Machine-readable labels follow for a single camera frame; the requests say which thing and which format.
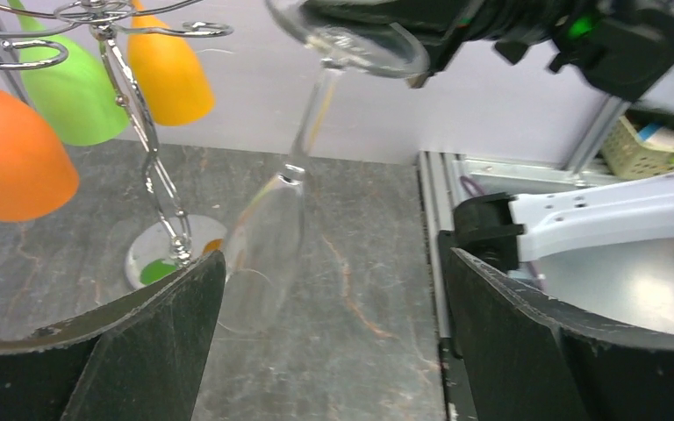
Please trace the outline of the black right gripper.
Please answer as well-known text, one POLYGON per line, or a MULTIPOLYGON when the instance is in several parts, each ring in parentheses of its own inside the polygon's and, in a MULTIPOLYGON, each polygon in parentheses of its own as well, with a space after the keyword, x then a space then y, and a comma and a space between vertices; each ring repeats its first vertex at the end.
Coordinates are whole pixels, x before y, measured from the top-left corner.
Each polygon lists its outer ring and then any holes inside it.
POLYGON ((492 40, 527 48, 549 39, 564 17, 563 1, 306 1, 303 6, 345 23, 405 28, 429 57, 428 70, 408 82, 413 89, 444 71, 465 42, 492 40))

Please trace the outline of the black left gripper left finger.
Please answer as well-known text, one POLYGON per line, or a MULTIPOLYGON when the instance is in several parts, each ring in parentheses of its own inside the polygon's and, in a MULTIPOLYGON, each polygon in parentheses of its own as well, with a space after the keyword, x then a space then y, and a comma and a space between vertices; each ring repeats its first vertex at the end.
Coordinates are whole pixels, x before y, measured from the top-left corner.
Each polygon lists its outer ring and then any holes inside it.
POLYGON ((226 281, 222 253, 78 317, 0 340, 0 420, 188 420, 226 281))

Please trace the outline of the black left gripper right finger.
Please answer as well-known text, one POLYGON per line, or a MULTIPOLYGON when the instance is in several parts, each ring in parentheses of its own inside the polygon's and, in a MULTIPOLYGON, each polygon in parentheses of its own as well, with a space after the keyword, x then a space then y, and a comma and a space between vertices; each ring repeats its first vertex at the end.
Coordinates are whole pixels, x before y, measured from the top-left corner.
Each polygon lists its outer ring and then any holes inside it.
POLYGON ((483 420, 674 420, 674 335, 625 325, 458 248, 443 272, 483 420))

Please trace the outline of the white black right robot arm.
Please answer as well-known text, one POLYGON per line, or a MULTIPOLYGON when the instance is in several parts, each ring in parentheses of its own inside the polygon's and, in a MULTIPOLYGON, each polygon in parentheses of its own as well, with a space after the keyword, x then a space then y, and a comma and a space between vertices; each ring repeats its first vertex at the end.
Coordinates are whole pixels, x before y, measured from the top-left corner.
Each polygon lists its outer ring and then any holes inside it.
MULTIPOLYGON (((427 76, 461 45, 490 41, 508 63, 550 41, 551 72, 674 113, 674 1, 308 1, 322 18, 403 26, 429 54, 427 76)), ((478 196, 454 211, 451 246, 506 272, 593 246, 674 238, 674 173, 553 195, 478 196)))

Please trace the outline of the orange plastic wine glass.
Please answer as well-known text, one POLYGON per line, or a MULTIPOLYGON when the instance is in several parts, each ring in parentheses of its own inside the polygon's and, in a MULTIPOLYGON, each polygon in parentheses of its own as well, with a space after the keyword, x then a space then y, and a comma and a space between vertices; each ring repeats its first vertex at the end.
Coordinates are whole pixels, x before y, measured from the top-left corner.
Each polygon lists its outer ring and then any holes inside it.
POLYGON ((69 202, 78 188, 77 170, 53 128, 0 90, 0 222, 41 218, 69 202))

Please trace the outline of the yellow plastic wine glass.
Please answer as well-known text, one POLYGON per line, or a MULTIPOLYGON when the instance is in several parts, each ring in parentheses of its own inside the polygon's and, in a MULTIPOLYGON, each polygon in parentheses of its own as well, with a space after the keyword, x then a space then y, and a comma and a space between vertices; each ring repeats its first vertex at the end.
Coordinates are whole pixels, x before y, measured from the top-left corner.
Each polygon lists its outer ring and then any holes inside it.
POLYGON ((131 34, 127 59, 156 124, 188 125, 212 111, 215 96, 210 83, 184 39, 131 34))

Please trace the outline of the green plastic wine glass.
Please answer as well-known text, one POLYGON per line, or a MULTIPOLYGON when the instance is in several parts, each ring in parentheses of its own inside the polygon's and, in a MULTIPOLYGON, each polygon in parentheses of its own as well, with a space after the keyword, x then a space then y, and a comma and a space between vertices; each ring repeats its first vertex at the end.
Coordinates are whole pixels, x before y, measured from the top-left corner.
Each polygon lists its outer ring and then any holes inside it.
POLYGON ((62 142, 94 146, 117 137, 129 125, 103 64, 72 39, 46 36, 68 50, 68 58, 52 67, 21 71, 33 108, 62 142))

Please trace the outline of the beige plastic basket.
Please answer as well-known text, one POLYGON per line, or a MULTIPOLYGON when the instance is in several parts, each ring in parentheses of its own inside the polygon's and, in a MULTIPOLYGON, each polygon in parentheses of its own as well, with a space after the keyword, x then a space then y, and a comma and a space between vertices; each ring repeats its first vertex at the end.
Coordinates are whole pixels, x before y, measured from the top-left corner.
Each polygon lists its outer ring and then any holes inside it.
POLYGON ((674 171, 674 150, 642 141, 626 117, 620 117, 606 136, 600 155, 611 172, 623 180, 640 180, 674 171))

